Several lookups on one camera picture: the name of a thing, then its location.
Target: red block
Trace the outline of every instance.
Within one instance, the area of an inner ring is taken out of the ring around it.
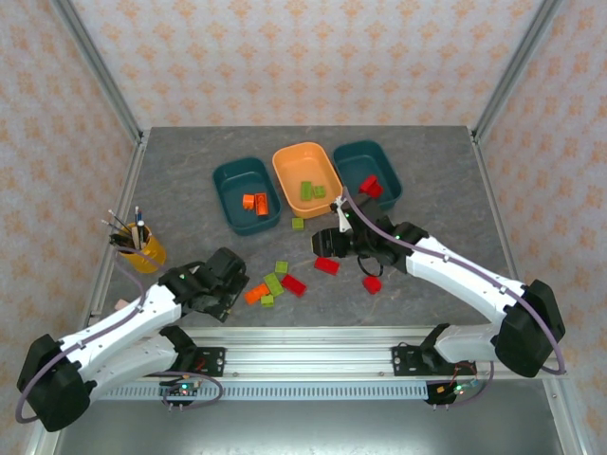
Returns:
[[[362,281],[364,288],[369,294],[374,295],[381,290],[381,281],[377,277],[367,277]]]
[[[305,293],[305,289],[307,289],[307,286],[305,284],[293,278],[289,274],[285,275],[285,277],[281,281],[281,284],[285,289],[288,289],[297,297],[301,297]]]
[[[326,258],[317,258],[314,267],[323,272],[330,273],[331,275],[337,275],[338,270],[340,270],[340,263],[336,263],[335,261]]]
[[[359,192],[365,192],[373,198],[378,198],[383,194],[383,187],[378,184],[376,176],[369,175],[367,179],[360,184]]]

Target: orange bin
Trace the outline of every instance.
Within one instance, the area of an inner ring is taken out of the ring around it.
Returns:
[[[329,206],[341,195],[341,182],[324,149],[315,142],[285,147],[272,157],[274,171],[285,192],[286,202],[300,218],[312,218],[331,211]],[[302,182],[324,186],[323,198],[303,201]]]

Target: cable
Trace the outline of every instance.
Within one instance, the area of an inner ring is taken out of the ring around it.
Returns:
[[[217,394],[217,396],[215,396],[214,398],[212,398],[211,400],[207,400],[207,401],[203,401],[202,403],[198,403],[196,405],[189,405],[188,407],[184,407],[183,410],[196,410],[198,408],[204,408],[206,406],[210,406],[210,405],[214,405],[215,403],[217,403],[220,398],[222,396],[224,396],[224,386],[221,385],[221,382],[219,382],[217,379],[215,379],[214,377],[211,376],[207,376],[206,374],[201,374],[201,373],[190,373],[190,372],[161,372],[161,373],[153,373],[150,374],[151,376],[196,376],[196,377],[200,377],[202,379],[206,379],[208,381],[211,381],[215,386],[217,386],[217,389],[219,390],[219,393]],[[171,403],[169,403],[167,401],[167,396],[169,395],[169,393],[171,393],[172,391],[176,391],[177,389],[179,389],[180,385],[176,384],[170,388],[167,388],[166,391],[164,391],[164,393],[162,393],[162,403],[165,406],[170,407]]]
[[[379,278],[381,275],[383,275],[383,264],[379,265],[379,273],[377,275],[374,275],[373,273],[370,273],[369,271],[367,271],[366,268],[364,268],[364,265],[362,265],[362,259],[360,258],[360,255],[357,256],[357,262],[359,263],[360,270],[362,270],[362,273],[364,273],[365,275],[367,275],[369,277],[376,277],[376,278]]]
[[[469,405],[470,403],[475,402],[476,400],[478,400],[481,396],[483,396],[487,392],[487,389],[489,388],[491,381],[493,381],[493,375],[495,375],[495,365],[493,365],[493,362],[489,362],[489,378],[487,379],[487,382],[482,387],[482,389],[478,391],[478,393],[476,393],[473,397],[469,398],[468,400],[456,401],[452,405],[440,405],[439,408],[445,408],[445,409],[459,408],[459,407]]]
[[[124,246],[118,247],[116,248],[118,251],[130,251],[130,252],[135,252],[137,254],[139,254],[140,256],[144,257],[146,260],[152,261],[152,262],[156,262],[154,260],[152,260],[151,258],[148,258],[145,254],[141,253],[141,251],[138,251],[136,249],[133,248],[127,248]],[[51,358],[47,364],[45,364],[39,372],[37,372],[32,378],[31,380],[28,382],[28,384],[24,387],[23,392],[21,393],[21,395],[19,396],[19,399],[17,400],[17,409],[15,410],[15,419],[17,420],[18,423],[20,424],[29,424],[31,422],[35,422],[36,420],[38,420],[38,416],[33,416],[33,417],[24,417],[23,416],[23,406],[26,403],[26,400],[28,399],[29,394],[31,393],[31,390],[34,388],[34,386],[38,383],[38,381],[40,381],[40,379],[51,369],[53,368],[57,363],[59,363],[63,358],[67,357],[68,355],[70,355],[71,353],[73,353],[74,351],[84,348],[86,346],[86,344],[90,343],[91,341],[96,340],[99,337],[103,337],[107,334],[109,334],[110,332],[118,329],[119,327],[121,327],[122,325],[126,324],[129,320],[131,320],[132,318],[134,318],[138,313],[139,310],[141,309],[141,307],[143,306],[143,304],[145,303],[145,299],[147,297],[147,291],[148,289],[143,289],[143,284],[141,284],[141,282],[135,277],[133,276],[130,272],[128,272],[126,269],[124,269],[118,261],[116,261],[116,256],[114,257],[114,265],[116,266],[116,268],[129,280],[131,280],[132,282],[134,282],[138,288],[139,288],[139,292],[141,297],[139,297],[139,302],[138,304],[133,307],[133,311],[131,311],[128,315],[126,315],[124,318],[122,318],[121,320],[119,320],[118,322],[115,322],[114,324],[110,325],[109,327],[106,327],[105,329],[97,332],[94,335],[91,335],[90,337],[87,337],[85,339],[82,340],[82,343],[80,344],[74,344],[68,348],[66,348],[64,351],[61,351],[60,354],[55,355],[53,358]]]
[[[415,246],[408,242],[404,242],[402,240],[396,239],[393,236],[391,236],[390,234],[388,234],[387,232],[384,232],[379,227],[374,225],[371,221],[369,221],[369,219],[367,217],[365,217],[362,214],[362,211],[360,211],[360,209],[354,203],[354,199],[352,198],[352,196],[350,195],[350,192],[348,191],[348,189],[346,187],[343,187],[343,197],[346,199],[346,201],[348,201],[348,203],[350,203],[350,207],[352,208],[354,213],[360,218],[360,220],[365,225],[367,225],[367,227],[369,229],[371,229],[373,232],[380,235],[384,239],[386,239],[389,242],[392,242],[394,244],[409,248],[412,251],[416,251],[416,252],[423,253],[423,254],[428,254],[428,255],[433,256],[434,258],[438,258],[440,260],[443,259],[444,255],[437,251],[432,251],[431,249],[427,249],[427,248],[424,248],[421,246]],[[464,261],[460,261],[457,258],[450,258],[449,261],[451,263],[459,265],[462,268],[465,268],[468,272],[472,272],[474,275],[476,275],[476,276],[480,277],[481,279],[485,280],[486,282],[492,284],[494,287],[497,287],[498,289],[502,288],[502,284],[500,282],[494,280],[486,273],[477,269],[475,266],[473,266],[471,264],[467,264]],[[535,311],[533,309],[533,307],[531,305],[529,305],[529,303],[527,303],[523,298],[519,297],[517,294],[512,292],[508,287],[506,288],[506,294],[508,294],[509,297],[511,297],[518,303],[520,303],[521,306],[527,311],[527,313],[529,313],[531,315],[531,317],[537,322],[537,324],[542,329],[543,333],[546,335],[546,338],[548,338],[548,341],[550,342],[550,345],[552,346],[552,350],[554,351],[554,354],[557,356],[557,361],[559,362],[559,368],[557,370],[552,370],[552,369],[546,368],[544,366],[542,366],[542,370],[547,373],[552,373],[552,374],[565,374],[566,373],[565,360],[564,360],[564,357],[562,356],[562,351],[561,351],[561,348],[559,347],[559,343],[554,338],[554,336],[552,335],[552,332],[550,332],[550,329],[548,328],[546,323],[543,321],[543,319],[540,317],[538,312]]]

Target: teal bin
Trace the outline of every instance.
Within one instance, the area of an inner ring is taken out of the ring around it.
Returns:
[[[264,163],[247,157],[222,164],[212,173],[212,181],[228,225],[238,235],[252,235],[274,228],[281,218],[282,205]],[[243,195],[264,192],[266,216],[243,208]]]
[[[341,184],[348,187],[352,195],[358,194],[360,184],[367,177],[375,175],[383,187],[383,194],[377,200],[382,209],[391,209],[402,196],[402,185],[395,169],[381,146],[373,140],[341,145],[333,152],[333,162]]]

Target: orange block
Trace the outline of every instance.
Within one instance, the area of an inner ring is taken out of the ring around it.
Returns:
[[[252,194],[243,195],[243,209],[253,210],[255,209],[255,196]]]
[[[257,208],[257,216],[269,214],[269,211],[267,211],[267,195],[264,192],[255,194],[255,208]]]
[[[265,283],[260,284],[259,286],[251,289],[245,294],[245,300],[247,304],[252,305],[256,301],[258,301],[261,297],[267,296],[269,294],[269,289]]]

